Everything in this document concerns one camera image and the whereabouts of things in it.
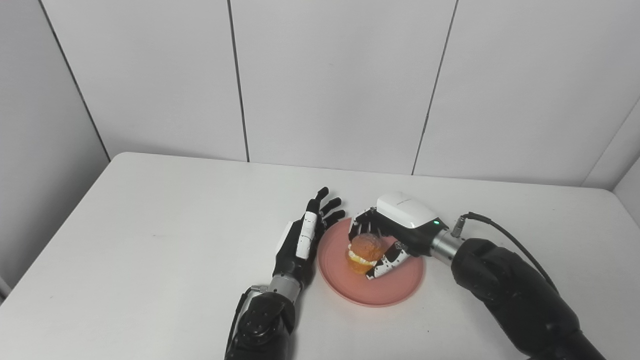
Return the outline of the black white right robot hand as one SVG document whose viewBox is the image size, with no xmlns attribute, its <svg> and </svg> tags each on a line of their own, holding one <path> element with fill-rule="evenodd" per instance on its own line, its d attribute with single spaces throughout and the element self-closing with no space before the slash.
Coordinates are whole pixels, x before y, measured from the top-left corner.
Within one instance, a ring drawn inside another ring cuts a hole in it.
<svg viewBox="0 0 640 360">
<path fill-rule="evenodd" d="M 369 234 L 395 239 L 381 259 L 365 272 L 368 280 L 375 280 L 411 257 L 430 256 L 451 265 L 456 249 L 447 242 L 449 230 L 430 208 L 397 191 L 380 196 L 374 207 L 351 218 L 348 238 L 353 242 L 356 236 Z"/>
</svg>

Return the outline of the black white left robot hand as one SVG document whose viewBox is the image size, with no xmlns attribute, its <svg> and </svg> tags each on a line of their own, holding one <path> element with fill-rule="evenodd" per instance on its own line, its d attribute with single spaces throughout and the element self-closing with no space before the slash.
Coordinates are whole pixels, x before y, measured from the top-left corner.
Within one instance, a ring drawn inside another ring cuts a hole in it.
<svg viewBox="0 0 640 360">
<path fill-rule="evenodd" d="M 346 216 L 345 210 L 338 208 L 342 204 L 340 197 L 325 201 L 329 193 L 328 187 L 322 187 L 308 201 L 302 217 L 285 231 L 285 239 L 275 257 L 272 275 L 295 280 L 301 290 L 313 280 L 314 262 L 323 235 Z"/>
</svg>

